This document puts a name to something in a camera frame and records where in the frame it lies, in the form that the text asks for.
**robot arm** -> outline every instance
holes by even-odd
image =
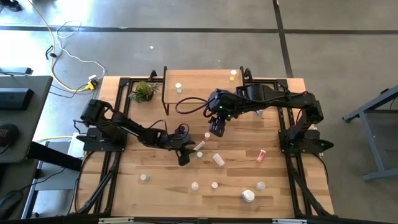
[[[105,117],[108,111],[112,112],[111,119]],[[187,145],[195,143],[191,140],[188,130],[185,130],[186,124],[181,124],[173,134],[168,134],[167,130],[163,129],[145,128],[114,110],[108,102],[101,100],[90,100],[80,118],[86,126],[95,126],[101,132],[101,141],[110,145],[118,145],[125,141],[123,133],[126,132],[137,137],[145,146],[174,150],[180,166],[189,163],[189,154],[193,152],[186,148]],[[80,136],[79,139],[89,141],[92,138],[87,135]]]
[[[307,91],[275,91],[261,84],[239,86],[236,93],[217,89],[210,95],[203,114],[210,118],[210,132],[222,137],[225,121],[270,106],[302,109],[302,115],[296,125],[288,130],[279,131],[282,152],[293,153],[307,148],[311,149],[311,152],[319,153],[333,147],[333,143],[319,139],[320,134],[317,130],[308,130],[312,124],[318,124],[323,120],[323,114],[319,101]]]

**white cable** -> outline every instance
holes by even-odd
[[[67,36],[61,36],[61,35],[59,35],[59,34],[58,34],[59,30],[60,30],[62,27],[64,27],[66,24],[68,24],[69,22],[79,22],[79,26],[77,27],[77,29],[75,29],[74,31],[70,32]],[[67,51],[67,50],[65,50],[64,48],[62,48],[62,44],[61,44],[60,38],[61,38],[61,39],[66,39],[66,38],[68,38],[68,37],[71,37],[71,36],[74,35],[74,34],[77,34],[77,33],[79,32],[80,27],[81,27],[81,21],[66,21],[64,24],[62,24],[62,26],[60,26],[60,27],[57,29],[57,32],[56,32],[58,45],[60,46],[61,50],[63,50],[64,52],[66,52],[66,53],[69,55],[69,57],[73,57],[73,58],[75,58],[75,59],[77,59],[77,60],[79,60],[79,61],[81,61],[81,62],[85,62],[85,63],[95,63],[95,64],[97,64],[98,66],[100,66],[100,67],[102,68],[102,76],[101,76],[101,77],[98,77],[98,79],[102,79],[102,78],[105,76],[105,73],[107,72],[106,68],[104,68],[104,67],[103,67],[102,65],[100,65],[98,62],[82,60],[82,59],[80,59],[80,58],[78,58],[78,57],[76,57],[76,56],[74,56],[74,55],[71,55],[71,54],[69,53],[69,51]]]

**yellow cable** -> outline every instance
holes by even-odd
[[[36,140],[33,140],[33,141],[44,141],[44,140],[49,140],[49,139],[60,139],[60,138],[73,138],[73,136],[55,136],[55,137],[36,139]]]
[[[45,25],[47,26],[47,29],[49,30],[49,32],[50,32],[50,34],[51,34],[52,45],[54,46],[54,48],[52,49],[52,53],[55,54],[55,39],[54,39],[54,35],[52,34],[52,31],[51,31],[51,29],[50,29],[49,24],[48,24],[47,21],[44,19],[44,17],[41,15],[41,13],[39,12],[39,10],[37,10],[37,8],[33,5],[33,3],[32,3],[30,0],[27,0],[27,1],[29,1],[29,3],[30,3],[30,4],[32,5],[32,7],[36,10],[36,12],[38,13],[38,15],[42,18],[43,22],[44,22]],[[86,91],[86,90],[88,90],[88,89],[86,89],[86,88],[81,89],[81,90],[74,90],[74,89],[71,89],[71,88],[67,87],[66,85],[64,85],[64,84],[57,78],[57,76],[54,74],[54,58],[53,58],[53,57],[51,57],[51,67],[50,67],[50,69],[51,69],[51,74],[52,74],[52,76],[54,77],[54,79],[57,81],[57,83],[59,83],[59,84],[60,84],[62,87],[64,87],[65,89],[67,89],[67,90],[69,90],[69,91],[72,91],[72,92],[80,92],[80,91]]]

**wooden tabletop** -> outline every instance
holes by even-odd
[[[235,79],[231,81],[231,71],[235,71]],[[195,96],[207,100],[210,93],[216,88],[235,92],[237,86],[242,86],[242,73],[240,69],[217,70],[166,70],[164,89],[165,103],[178,103],[180,100]],[[176,83],[182,84],[182,93],[178,94]],[[184,103],[202,103],[198,100],[187,100]]]
[[[100,100],[114,104],[119,79],[120,77],[104,78]],[[305,90],[302,79],[290,78],[288,84],[292,92]],[[179,109],[189,110],[197,106],[198,104],[185,104]],[[146,127],[159,119],[165,119],[170,133],[180,123],[187,123],[197,144],[208,131],[208,119],[203,117],[202,111],[182,115],[177,114],[172,107],[170,115],[166,116],[161,93],[155,94],[149,102],[132,102],[128,116]],[[155,127],[164,128],[164,124],[159,123]],[[204,154],[203,159],[192,154],[190,163],[183,167],[178,166],[174,152],[145,147],[134,136],[129,136],[119,167],[112,216],[293,217],[285,158],[280,153],[277,138],[279,120],[276,108],[266,109],[262,116],[243,114],[238,119],[227,122],[225,128],[222,138],[212,135],[200,149]],[[267,151],[267,156],[258,164],[256,158],[261,149]],[[222,168],[212,159],[216,153],[225,161]],[[83,169],[77,198],[79,207],[98,185],[103,157],[103,152],[95,152]],[[333,213],[322,163],[311,154],[303,154],[302,157],[309,189],[323,207]],[[147,174],[150,179],[147,182],[141,181],[141,174]],[[192,182],[199,183],[197,191],[191,189]],[[212,182],[217,182],[219,187],[212,189]],[[265,182],[266,188],[256,190],[257,182]],[[241,198],[241,193],[246,189],[255,193],[256,198],[252,203],[246,203]],[[102,209],[107,195],[108,187],[105,189]],[[300,208],[304,211],[300,190],[298,197]]]

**concrete floor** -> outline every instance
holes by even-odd
[[[0,12],[0,26],[43,25],[29,3],[21,3],[22,12]],[[51,25],[81,20],[84,26],[95,27],[277,28],[272,0],[36,0],[34,4]],[[394,22],[398,2],[393,0],[279,0],[279,6],[285,29],[398,29]],[[7,43],[0,46],[0,66],[31,67],[36,75],[49,75],[44,52],[50,40],[48,32],[0,30],[0,43]],[[325,120],[318,125],[322,138],[335,143],[324,160],[336,214],[397,222],[398,177],[362,181],[361,176],[375,171],[376,165],[359,121],[345,124],[341,117],[397,85],[398,36],[289,34],[286,40],[294,77],[304,78],[307,90],[322,104]],[[286,77],[278,34],[80,32],[67,39],[65,48],[82,59],[99,61],[108,75],[148,75],[164,65],[170,69],[244,65],[255,77]],[[55,73],[76,88],[88,76],[101,74],[101,69],[62,55]],[[36,138],[71,135],[72,119],[79,117],[90,98],[49,95]],[[43,195],[35,211],[58,215],[59,205],[49,205],[46,197],[55,196]],[[57,197],[68,198],[65,193]]]

